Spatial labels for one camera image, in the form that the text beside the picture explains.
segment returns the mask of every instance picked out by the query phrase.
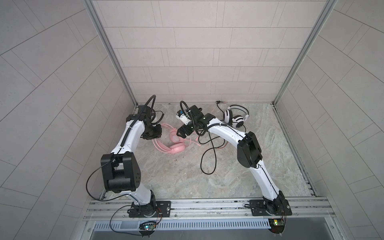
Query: ventilation grille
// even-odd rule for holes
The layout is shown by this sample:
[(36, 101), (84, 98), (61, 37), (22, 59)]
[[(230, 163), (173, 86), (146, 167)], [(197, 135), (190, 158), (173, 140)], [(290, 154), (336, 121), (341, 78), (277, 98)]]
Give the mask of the ventilation grille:
[[(114, 230), (137, 231), (144, 221), (112, 221)], [(204, 230), (204, 229), (257, 229), (271, 228), (268, 219), (196, 219), (196, 220), (162, 220), (156, 230)], [(95, 231), (111, 231), (109, 221), (96, 221)]]

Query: wall tile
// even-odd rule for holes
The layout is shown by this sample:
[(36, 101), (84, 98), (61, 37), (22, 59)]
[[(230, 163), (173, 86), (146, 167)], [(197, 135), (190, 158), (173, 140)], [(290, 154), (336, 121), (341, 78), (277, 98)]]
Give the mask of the wall tile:
[[(69, 198), (66, 202), (67, 205), (78, 207), (81, 209), (84, 207), (85, 201), (88, 198), (87, 192), (84, 191), (85, 183), (88, 177), (91, 175), (91, 173), (100, 166), (100, 158), (103, 154), (105, 154), (105, 150), (102, 147), (100, 147), (98, 144), (96, 145), (94, 144), (92, 153), (89, 156), (89, 159), (87, 159), (79, 179), (74, 185), (73, 190), (71, 189), (72, 192), (71, 192), (71, 195), (69, 195)], [(95, 182), (95, 179), (98, 173), (99, 171), (94, 173), (89, 179), (88, 189), (92, 189), (93, 183)]]
[(76, 39), (79, 42), (79, 44), (81, 45), (81, 47), (83, 47), (86, 43), (85, 43), (83, 37), (81, 36), (79, 30), (77, 29), (76, 25), (74, 24), (73, 20), (71, 18), (67, 18), (65, 20), (65, 22), (70, 27), (71, 31), (73, 32), (74, 36), (76, 37)]
[[(151, 97), (151, 95), (145, 95), (145, 99), (149, 99)], [(180, 101), (182, 100), (182, 95), (156, 95), (156, 102), (157, 103), (179, 103)]]
[(77, 172), (78, 174), (81, 173), (81, 171), (83, 170), (83, 165), (77, 163), (76, 161), (70, 159), (69, 157), (67, 156), (64, 156), (63, 160), (61, 161), (60, 163), (61, 165), (71, 169), (71, 170), (74, 170), (75, 172)]
[(257, 48), (222, 48), (220, 49), (219, 66), (257, 66), (261, 49)]
[(113, 64), (111, 62), (111, 59), (107, 57), (104, 59), (99, 66), (104, 73), (104, 76), (106, 77), (107, 81), (110, 83), (112, 79), (116, 76), (116, 70), (113, 67)]
[(316, 132), (313, 130), (304, 113), (299, 114), (293, 122), (302, 140), (304, 141), (305, 146), (311, 154), (312, 159), (316, 161), (324, 156), (324, 154), (327, 153), (327, 150), (321, 143), (319, 137), (316, 135)]
[(78, 173), (59, 165), (15, 239), (47, 239), (78, 177)]
[(356, 44), (360, 41), (360, 39), (364, 36), (364, 34), (368, 31), (369, 28), (369, 26), (363, 24), (356, 32), (356, 34), (352, 37), (352, 39), (348, 42), (347, 46), (345, 46), (343, 52), (348, 55), (356, 46)]
[(317, 37), (308, 57), (312, 59), (335, 83), (345, 76), (345, 74), (355, 64), (349, 57), (325, 41)]
[(169, 65), (175, 67), (212, 66), (213, 48), (168, 48)]
[(216, 94), (247, 94), (251, 83), (216, 83)]
[(284, 106), (290, 117), (293, 116), (294, 113), (299, 109), (299, 105), (289, 91), (284, 92), (283, 96), (281, 97), (281, 102), (284, 103)]
[(156, 27), (162, 27), (163, 21), (161, 19), (159, 1), (151, 1), (151, 4), (152, 4), (153, 15), (155, 17)]
[(211, 83), (173, 83), (173, 89), (175, 94), (184, 94), (186, 89), (190, 93), (210, 94)]
[(60, 215), (49, 235), (49, 240), (67, 240), (71, 237), (77, 218)]
[(99, 100), (108, 113), (112, 112), (112, 109), (114, 108), (117, 100), (120, 97), (120, 94), (123, 91), (124, 86), (118, 75), (116, 75), (107, 87), (107, 89), (105, 89), (104, 93), (101, 95)]
[(61, 65), (55, 74), (74, 94), (102, 61), (103, 58), (92, 41)]
[(232, 28), (175, 28), (178, 48), (229, 48)]
[(10, 189), (0, 188), (0, 204), (10, 205), (14, 207), (23, 207), (31, 209), (38, 197), (25, 194), (22, 192), (16, 192)]
[(104, 28), (113, 48), (126, 48), (120, 28)]
[(25, 2), (45, 28), (49, 28), (84, 9), (83, 3), (75, 0), (26, 0)]
[(215, 27), (217, 2), (159, 1), (164, 27)]
[(79, 30), (84, 41), (88, 43), (97, 36), (97, 32), (91, 18), (89, 17), (87, 10), (83, 10), (75, 15), (71, 16), (76, 28)]
[(272, 82), (278, 71), (278, 67), (241, 67), (237, 81)]
[(277, 110), (279, 111), (280, 116), (284, 121), (284, 125), (288, 131), (288, 134), (289, 135), (293, 134), (296, 131), (296, 127), (295, 127), (291, 117), (289, 116), (289, 114), (288, 114), (282, 101), (279, 101), (279, 103), (277, 104)]
[(108, 145), (111, 145), (112, 143), (113, 137), (115, 136), (116, 129), (119, 126), (123, 113), (124, 111), (122, 111), (118, 105), (115, 105), (111, 115), (107, 120), (107, 123), (105, 124), (100, 134), (100, 138), (104, 140)]
[(313, 129), (318, 129), (326, 120), (328, 120), (328, 118), (330, 118), (330, 116), (325, 112), (314, 124), (312, 124)]
[(316, 84), (316, 86), (313, 88), (312, 93), (313, 95), (316, 95), (319, 90), (324, 86), (324, 84), (329, 80), (330, 78), (327, 76), (327, 74), (324, 74), (324, 76), (320, 79), (320, 81)]
[(0, 122), (0, 159), (17, 165), (71, 96), (55, 75), (40, 84)]
[(381, 81), (384, 81), (384, 49), (381, 45), (383, 41), (384, 33), (370, 28), (348, 54)]
[(316, 98), (347, 138), (372, 124), (372, 120), (330, 79)]
[(381, 186), (380, 182), (375, 176), (364, 178), (363, 180), (351, 183), (349, 188), (353, 193), (361, 192), (367, 189)]
[(97, 1), (107, 27), (156, 27), (150, 1)]
[(94, 108), (66, 155), (84, 166), (106, 122), (100, 110)]
[(29, 68), (22, 60), (18, 58), (12, 51), (8, 51), (1, 55), (16, 71), (18, 71), (33, 86), (37, 87), (42, 80)]
[(223, 94), (222, 101), (226, 102), (255, 102), (259, 97), (258, 94)]
[(381, 131), (380, 128), (376, 124), (372, 123), (368, 127), (361, 130), (361, 132), (351, 137), (349, 139), (349, 142), (352, 144), (352, 146), (356, 146), (362, 141), (367, 140), (368, 138), (372, 137), (373, 135), (375, 135), (380, 131)]
[(311, 28), (287, 28), (280, 48), (302, 48)]
[(80, 47), (68, 24), (63, 21), (16, 46), (12, 51), (37, 76), (45, 80)]
[(369, 223), (367, 215), (349, 189), (335, 163), (329, 161), (319, 167), (319, 171), (348, 226), (357, 227)]
[(356, 64), (340, 81), (339, 87), (384, 129), (384, 84), (380, 80)]
[(291, 134), (291, 139), (297, 151), (299, 152), (300, 158), (304, 164), (304, 170), (308, 173), (312, 182), (320, 181), (322, 176), (320, 175), (319, 170), (313, 162), (313, 159), (308, 152), (303, 140), (301, 139), (299, 132), (295, 131), (293, 134)]
[(296, 48), (270, 48), (263, 66), (264, 67), (291, 67), (300, 49)]
[(304, 83), (300, 83), (293, 97), (311, 125), (325, 113), (324, 108)]
[(327, 153), (324, 156), (322, 156), (321, 158), (317, 159), (314, 163), (316, 164), (317, 167), (320, 167), (320, 166), (326, 164), (327, 162), (329, 162), (330, 160), (332, 160), (332, 158), (329, 155), (329, 153)]
[(223, 26), (224, 6), (225, 6), (225, 2), (217, 2), (217, 10), (216, 10), (216, 27), (217, 28), (221, 28)]
[(253, 94), (277, 94), (281, 83), (262, 83), (257, 82)]
[(285, 3), (286, 3), (286, 1), (279, 1), (278, 2), (275, 14), (273, 16), (271, 28), (275, 28), (279, 24), (279, 21), (280, 21), (280, 18), (281, 18), (281, 14), (283, 13), (283, 10), (284, 10), (284, 7), (285, 7)]
[(40, 196), (79, 131), (79, 126), (59, 113), (3, 186)]
[(83, 126), (84, 121), (70, 107), (68, 107), (68, 105), (65, 105), (61, 111), (72, 121), (74, 121), (79, 127)]
[(226, 2), (223, 27), (270, 27), (278, 2)]
[(378, 29), (379, 31), (384, 31), (384, 26), (381, 24), (384, 21), (384, 16), (381, 11), (383, 7), (384, 2), (380, 0), (355, 0), (349, 7), (346, 14), (358, 21)]
[(125, 67), (163, 67), (160, 48), (119, 48)]
[(297, 75), (312, 91), (324, 76), (324, 72), (308, 56), (305, 56), (297, 70)]
[(348, 184), (373, 175), (331, 118), (316, 133)]
[(43, 25), (37, 19), (36, 15), (32, 12), (32, 10), (29, 8), (29, 6), (24, 0), (14, 0), (13, 2), (20, 9), (23, 15), (28, 19), (28, 21), (32, 24), (32, 26), (36, 29), (37, 32), (42, 32), (45, 30)]
[(0, 31), (7, 32), (0, 36), (0, 54), (2, 54), (37, 34), (37, 31), (13, 1), (2, 1), (0, 9), (0, 22), (2, 22)]
[(268, 54), (269, 48), (263, 48), (262, 53), (260, 55), (259, 62), (257, 63), (257, 66), (262, 67), (264, 65), (264, 61), (266, 58), (266, 55)]
[(93, 39), (93, 42), (96, 44), (97, 49), (99, 50), (101, 56), (103, 58), (106, 58), (108, 56), (107, 50), (105, 49), (105, 46), (101, 42), (100, 36), (97, 36)]
[(14, 239), (29, 212), (29, 209), (0, 204), (0, 232), (2, 238)]
[(0, 119), (27, 97), (35, 87), (0, 58)]
[(73, 95), (68, 106), (86, 121), (97, 101), (105, 90), (105, 85), (96, 71), (85, 80), (84, 84)]
[(380, 217), (383, 213), (381, 209), (381, 201), (384, 197), (384, 188), (375, 187), (373, 189), (369, 189), (363, 192), (359, 192), (355, 194), (365, 213), (368, 215), (371, 220), (373, 226), (375, 227), (377, 233), (381, 238), (384, 237), (384, 221)]
[(311, 28), (323, 6), (324, 2), (287, 2), (277, 26)]
[(362, 227), (351, 227), (350, 228), (353, 236), (355, 238), (360, 238), (360, 237), (368, 237), (368, 238), (374, 238), (374, 237), (379, 237), (377, 234), (375, 228), (370, 225), (370, 226), (362, 226)]
[(0, 160), (0, 184), (1, 185), (3, 185), (5, 180), (8, 178), (9, 175), (11, 175), (11, 173), (15, 168), (16, 166)]
[(278, 48), (286, 28), (233, 28), (231, 48)]
[(384, 133), (379, 132), (364, 142), (355, 146), (355, 149), (364, 159), (381, 184), (384, 184), (384, 163), (382, 161)]
[(258, 102), (272, 102), (276, 98), (276, 94), (260, 94), (257, 98)]
[(361, 25), (361, 22), (333, 10), (319, 35), (342, 51)]
[(221, 99), (221, 94), (184, 94), (183, 101), (195, 103), (211, 103)]
[(188, 82), (187, 67), (149, 68), (153, 82)]
[(194, 67), (194, 82), (232, 82), (234, 67)]
[(169, 94), (167, 83), (132, 83), (132, 85), (136, 94)]
[(120, 28), (120, 32), (127, 48), (176, 47), (173, 28)]

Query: mounting plate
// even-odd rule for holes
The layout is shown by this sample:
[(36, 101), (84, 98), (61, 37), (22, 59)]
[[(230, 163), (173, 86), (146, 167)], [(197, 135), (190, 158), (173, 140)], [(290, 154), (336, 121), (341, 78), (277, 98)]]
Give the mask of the mounting plate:
[[(266, 211), (266, 206), (264, 205), (265, 201), (260, 200), (249, 200), (249, 205), (251, 207), (252, 216), (282, 216), (282, 212), (278, 212), (276, 215), (271, 215)], [(283, 209), (287, 216), (292, 215), (291, 207), (288, 204), (288, 200), (284, 200)]]

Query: black joint housing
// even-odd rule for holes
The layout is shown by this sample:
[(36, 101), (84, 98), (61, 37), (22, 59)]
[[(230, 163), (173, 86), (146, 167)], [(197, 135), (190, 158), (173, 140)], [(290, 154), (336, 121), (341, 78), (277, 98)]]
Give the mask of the black joint housing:
[(256, 167), (263, 159), (262, 149), (253, 132), (248, 132), (237, 145), (237, 160), (244, 167)]

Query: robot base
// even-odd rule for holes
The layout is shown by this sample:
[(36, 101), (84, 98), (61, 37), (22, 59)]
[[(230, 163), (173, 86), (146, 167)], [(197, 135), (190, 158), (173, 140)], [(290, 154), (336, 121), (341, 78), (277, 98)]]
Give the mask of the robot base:
[(132, 202), (131, 209), (128, 210), (129, 217), (156, 217), (156, 210), (160, 209), (160, 213), (162, 217), (170, 216), (170, 201), (156, 201), (155, 195), (151, 190), (151, 200), (146, 205), (134, 205)]

